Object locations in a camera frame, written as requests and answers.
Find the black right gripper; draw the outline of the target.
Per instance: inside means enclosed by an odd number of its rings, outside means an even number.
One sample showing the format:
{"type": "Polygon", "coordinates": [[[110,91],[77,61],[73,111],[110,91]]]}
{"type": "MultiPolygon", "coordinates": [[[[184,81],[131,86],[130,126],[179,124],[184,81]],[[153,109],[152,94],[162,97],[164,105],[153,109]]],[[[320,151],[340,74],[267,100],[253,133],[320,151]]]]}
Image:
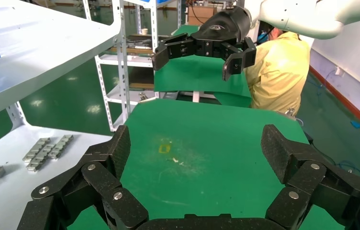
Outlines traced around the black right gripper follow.
{"type": "Polygon", "coordinates": [[[191,55],[221,58],[222,78],[228,81],[253,66],[256,46],[246,37],[251,26],[251,15],[243,7],[234,6],[220,11],[203,23],[192,37],[187,33],[161,40],[152,56],[153,70],[160,70],[169,60],[191,55]]]}

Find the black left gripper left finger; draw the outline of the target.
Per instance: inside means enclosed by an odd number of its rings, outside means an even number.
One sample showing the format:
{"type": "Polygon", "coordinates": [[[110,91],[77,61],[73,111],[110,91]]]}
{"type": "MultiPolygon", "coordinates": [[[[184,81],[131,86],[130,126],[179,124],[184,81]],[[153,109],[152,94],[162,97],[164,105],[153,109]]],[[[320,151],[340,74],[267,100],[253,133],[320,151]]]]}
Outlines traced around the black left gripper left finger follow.
{"type": "Polygon", "coordinates": [[[89,207],[111,230],[135,230],[147,222],[146,208],[120,182],[130,147],[125,125],[110,140],[90,146],[75,166],[32,191],[17,228],[66,230],[89,207]]]}

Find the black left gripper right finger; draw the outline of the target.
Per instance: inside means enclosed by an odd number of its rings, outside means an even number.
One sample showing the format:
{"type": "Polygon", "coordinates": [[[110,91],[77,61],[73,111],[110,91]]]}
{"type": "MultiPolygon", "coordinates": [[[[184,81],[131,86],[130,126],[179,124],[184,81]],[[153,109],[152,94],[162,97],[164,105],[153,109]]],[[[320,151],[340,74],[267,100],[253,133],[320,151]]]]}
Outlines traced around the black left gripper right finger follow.
{"type": "Polygon", "coordinates": [[[266,211],[286,230],[298,229],[313,206],[348,230],[360,230],[360,176],[329,163],[309,144],[287,139],[265,125],[261,149],[284,188],[266,211]]]}

